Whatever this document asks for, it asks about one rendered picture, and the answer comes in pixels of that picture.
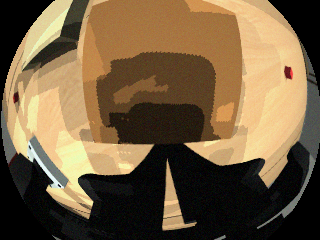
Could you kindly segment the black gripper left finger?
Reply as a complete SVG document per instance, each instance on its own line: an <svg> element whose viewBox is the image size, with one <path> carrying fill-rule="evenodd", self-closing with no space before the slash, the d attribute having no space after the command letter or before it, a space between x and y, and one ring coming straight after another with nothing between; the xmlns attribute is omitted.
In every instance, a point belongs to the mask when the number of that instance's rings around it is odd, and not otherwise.
<svg viewBox="0 0 320 240"><path fill-rule="evenodd" d="M156 223L164 220L168 144L153 144L148 156L125 175L84 173L77 183L89 199L155 208Z"/></svg>

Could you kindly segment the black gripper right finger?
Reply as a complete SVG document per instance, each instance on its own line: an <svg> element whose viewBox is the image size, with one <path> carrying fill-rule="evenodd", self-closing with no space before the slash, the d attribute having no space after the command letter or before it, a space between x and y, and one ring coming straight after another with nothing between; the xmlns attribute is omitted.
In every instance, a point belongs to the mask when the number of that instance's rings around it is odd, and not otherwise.
<svg viewBox="0 0 320 240"><path fill-rule="evenodd" d="M188 145L168 144L168 163L184 224L192 224L219 189L259 175L265 159L217 165L197 155Z"/></svg>

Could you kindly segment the small red block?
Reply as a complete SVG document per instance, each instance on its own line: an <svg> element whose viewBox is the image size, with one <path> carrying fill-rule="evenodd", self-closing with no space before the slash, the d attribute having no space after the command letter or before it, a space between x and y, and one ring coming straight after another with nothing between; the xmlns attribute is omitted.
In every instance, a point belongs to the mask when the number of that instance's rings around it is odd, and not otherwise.
<svg viewBox="0 0 320 240"><path fill-rule="evenodd" d="M16 103L16 101L19 101L19 92L13 92L13 103Z"/></svg>
<svg viewBox="0 0 320 240"><path fill-rule="evenodd" d="M288 77L289 80L292 80L292 68L291 67L287 67L287 65L285 65L285 69L284 69L284 75L285 77Z"/></svg>

